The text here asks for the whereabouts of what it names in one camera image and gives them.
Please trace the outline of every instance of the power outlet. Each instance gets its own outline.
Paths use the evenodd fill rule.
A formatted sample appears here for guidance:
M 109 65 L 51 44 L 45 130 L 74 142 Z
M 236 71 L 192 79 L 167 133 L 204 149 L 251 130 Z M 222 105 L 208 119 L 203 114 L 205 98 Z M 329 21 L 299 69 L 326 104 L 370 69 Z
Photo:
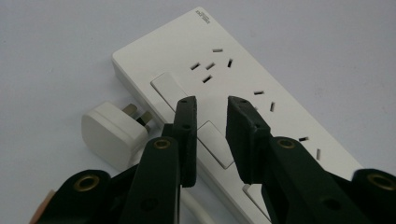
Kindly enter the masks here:
M 241 223 L 269 223 L 261 186 L 244 185 L 225 140 L 227 97 L 249 100 L 273 136 L 298 139 L 327 171 L 350 179 L 361 166 L 203 8 L 113 54 L 116 76 L 157 123 L 177 101 L 198 103 L 198 171 Z

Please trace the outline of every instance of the white table surface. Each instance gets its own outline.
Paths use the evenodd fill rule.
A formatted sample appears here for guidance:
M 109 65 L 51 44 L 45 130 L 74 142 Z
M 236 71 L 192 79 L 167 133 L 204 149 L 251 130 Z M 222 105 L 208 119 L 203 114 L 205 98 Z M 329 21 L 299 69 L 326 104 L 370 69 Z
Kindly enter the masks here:
M 27 223 L 94 156 L 81 116 L 134 97 L 111 54 L 205 8 L 364 167 L 396 175 L 396 1 L 0 1 L 0 223 Z M 236 223 L 207 186 L 196 194 Z M 182 209 L 182 223 L 196 220 Z

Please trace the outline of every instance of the white cable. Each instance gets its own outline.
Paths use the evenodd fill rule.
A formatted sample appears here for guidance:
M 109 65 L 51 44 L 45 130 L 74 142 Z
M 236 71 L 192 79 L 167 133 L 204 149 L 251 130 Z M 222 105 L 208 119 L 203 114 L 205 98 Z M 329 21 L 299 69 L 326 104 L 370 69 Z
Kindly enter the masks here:
M 198 203 L 195 198 L 185 189 L 180 191 L 181 202 L 194 214 L 194 216 L 204 224 L 215 224 L 216 222 L 206 212 L 206 210 Z

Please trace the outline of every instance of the extension socket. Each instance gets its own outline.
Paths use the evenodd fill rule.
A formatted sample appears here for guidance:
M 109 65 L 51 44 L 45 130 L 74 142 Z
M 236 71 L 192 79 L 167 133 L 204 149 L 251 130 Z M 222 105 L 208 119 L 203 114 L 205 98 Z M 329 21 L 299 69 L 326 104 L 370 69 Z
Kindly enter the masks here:
M 361 166 L 204 9 L 191 12 L 113 54 L 116 76 L 160 127 L 177 101 L 198 103 L 199 175 L 241 223 L 269 223 L 261 186 L 244 185 L 225 140 L 227 97 L 249 100 L 273 136 L 298 139 L 327 171 L 350 179 Z

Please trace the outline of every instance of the white plug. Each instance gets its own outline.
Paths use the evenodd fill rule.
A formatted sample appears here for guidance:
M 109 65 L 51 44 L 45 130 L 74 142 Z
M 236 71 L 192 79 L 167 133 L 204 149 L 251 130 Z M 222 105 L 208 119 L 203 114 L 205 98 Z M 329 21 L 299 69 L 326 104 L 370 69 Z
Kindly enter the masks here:
M 119 171 L 132 166 L 132 158 L 148 140 L 146 123 L 151 115 L 146 112 L 135 120 L 131 116 L 136 109 L 128 105 L 120 110 L 104 102 L 81 119 L 82 139 L 87 147 Z

